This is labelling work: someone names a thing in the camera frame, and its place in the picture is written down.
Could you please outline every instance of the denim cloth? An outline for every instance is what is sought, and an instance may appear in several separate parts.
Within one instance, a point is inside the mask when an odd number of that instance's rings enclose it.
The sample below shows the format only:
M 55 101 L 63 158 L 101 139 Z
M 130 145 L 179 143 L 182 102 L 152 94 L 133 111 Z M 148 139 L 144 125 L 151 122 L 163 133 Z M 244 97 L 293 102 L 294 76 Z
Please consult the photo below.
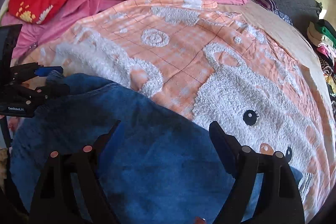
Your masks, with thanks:
M 209 132 L 118 83 L 84 74 L 54 78 L 71 93 L 40 106 L 16 132 L 11 174 L 29 211 L 40 171 L 51 151 L 79 151 L 124 124 L 124 142 L 100 183 L 122 224 L 212 223 L 234 183 Z M 294 170 L 297 182 L 302 175 Z M 262 182 L 258 174 L 245 219 L 253 215 Z M 74 185 L 84 218 L 79 187 Z

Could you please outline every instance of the bunny eye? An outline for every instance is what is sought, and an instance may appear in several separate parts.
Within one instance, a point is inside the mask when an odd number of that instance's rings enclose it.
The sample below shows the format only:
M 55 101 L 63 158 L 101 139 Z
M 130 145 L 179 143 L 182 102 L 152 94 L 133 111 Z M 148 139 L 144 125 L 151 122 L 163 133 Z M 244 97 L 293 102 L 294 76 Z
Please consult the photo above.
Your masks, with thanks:
M 243 121 L 248 125 L 248 126 L 253 126 L 258 119 L 259 115 L 257 112 L 253 110 L 246 110 L 244 115 L 243 115 Z
M 292 148 L 289 146 L 287 148 L 286 155 L 285 155 L 285 158 L 286 158 L 287 162 L 291 161 L 292 156 L 293 156 L 293 151 L 292 151 Z

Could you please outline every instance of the white fleece appliqué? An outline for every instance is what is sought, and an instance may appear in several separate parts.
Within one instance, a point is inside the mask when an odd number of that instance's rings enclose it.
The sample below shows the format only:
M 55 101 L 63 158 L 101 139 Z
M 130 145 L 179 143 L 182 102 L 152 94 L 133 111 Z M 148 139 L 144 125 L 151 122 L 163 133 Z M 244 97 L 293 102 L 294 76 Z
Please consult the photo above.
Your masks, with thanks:
M 125 13 L 116 13 L 113 15 L 109 15 L 110 20 L 115 20 L 115 19 L 120 19 L 120 18 L 124 18 L 126 14 Z
M 157 29 L 146 29 L 142 33 L 141 41 L 149 46 L 164 47 L 169 43 L 169 36 Z
M 261 44 L 267 44 L 267 38 L 261 31 L 257 30 L 247 23 L 242 23 L 236 20 L 235 22 L 240 28 L 244 29 L 247 33 L 254 36 L 256 40 L 258 40 Z
M 200 10 L 202 8 L 203 1 L 202 0 L 183 0 L 183 8 L 190 8 Z
M 152 7 L 152 13 L 164 17 L 166 22 L 177 25 L 181 21 L 187 26 L 195 26 L 199 20 L 199 13 L 195 10 L 174 7 Z
M 300 90 L 298 84 L 296 83 L 295 78 L 290 74 L 290 72 L 271 53 L 269 53 L 268 51 L 264 52 L 267 58 L 275 62 L 275 67 L 278 69 L 279 74 L 283 77 L 283 80 L 280 78 L 278 79 L 279 84 L 284 85 L 285 83 L 289 83 L 290 85 L 292 85 L 293 89 L 297 94 L 302 95 L 302 91 Z
M 311 120 L 303 116 L 271 80 L 253 72 L 235 51 L 212 43 L 204 47 L 203 52 L 215 72 L 197 93 L 193 121 L 207 130 L 212 121 L 217 121 L 227 134 L 234 135 L 242 145 L 249 145 L 256 152 L 262 143 L 267 143 L 285 155 L 290 146 L 293 151 L 290 165 L 308 178 L 305 175 L 308 164 L 323 140 Z M 220 64 L 214 57 L 217 52 L 228 53 L 237 60 L 238 66 Z M 243 120 L 248 110 L 258 114 L 252 126 Z M 307 127 L 316 132 L 314 144 L 306 138 Z M 302 197 L 308 190 L 309 187 L 301 189 Z
M 87 38 L 79 42 L 84 34 Z M 131 72 L 140 68 L 147 73 L 148 80 L 139 92 L 152 97 L 162 90 L 163 78 L 157 67 L 150 62 L 128 57 L 125 50 L 91 28 L 83 27 L 76 36 L 75 43 L 61 43 L 56 46 L 51 66 L 59 66 L 66 60 L 71 60 L 71 63 L 65 68 L 65 75 L 81 72 L 130 88 Z

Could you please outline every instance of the floral pattern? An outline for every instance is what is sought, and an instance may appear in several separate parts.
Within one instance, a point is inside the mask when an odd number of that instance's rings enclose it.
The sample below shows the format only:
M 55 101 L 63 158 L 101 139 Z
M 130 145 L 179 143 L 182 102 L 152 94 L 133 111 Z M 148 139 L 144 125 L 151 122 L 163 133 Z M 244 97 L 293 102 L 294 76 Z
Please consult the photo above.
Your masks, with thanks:
M 46 10 L 44 10 L 40 15 L 40 20 L 36 22 L 36 24 L 41 24 L 45 20 L 45 18 L 47 17 L 47 15 L 49 14 L 52 8 L 53 8 L 53 5 L 50 5 Z
M 25 11 L 20 15 L 20 18 L 25 21 L 31 23 L 33 21 L 32 14 L 30 11 Z

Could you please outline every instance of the bunny ear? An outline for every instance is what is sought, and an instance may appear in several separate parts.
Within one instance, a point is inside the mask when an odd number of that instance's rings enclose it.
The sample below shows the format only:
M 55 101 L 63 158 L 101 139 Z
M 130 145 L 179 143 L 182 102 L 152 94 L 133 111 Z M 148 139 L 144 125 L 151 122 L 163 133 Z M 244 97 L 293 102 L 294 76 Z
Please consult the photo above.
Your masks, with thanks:
M 141 60 L 139 58 L 134 58 L 134 64 L 138 65 L 147 74 L 147 82 L 143 84 L 139 92 L 146 97 L 150 98 L 157 92 L 162 90 L 163 87 L 163 77 L 160 70 L 155 67 L 152 63 Z
M 217 52 L 226 52 L 226 53 L 230 54 L 234 59 L 237 60 L 239 66 L 246 67 L 246 63 L 243 60 L 243 58 L 239 54 L 237 54 L 235 51 L 233 51 L 230 48 L 224 46 L 223 44 L 219 44 L 219 43 L 208 44 L 203 48 L 203 52 L 204 52 L 204 55 L 205 55 L 206 59 L 208 60 L 208 62 L 210 64 L 210 66 L 212 66 L 215 71 L 219 70 L 219 68 L 221 66 L 228 66 L 228 65 L 220 64 L 216 60 L 215 53 L 217 53 Z

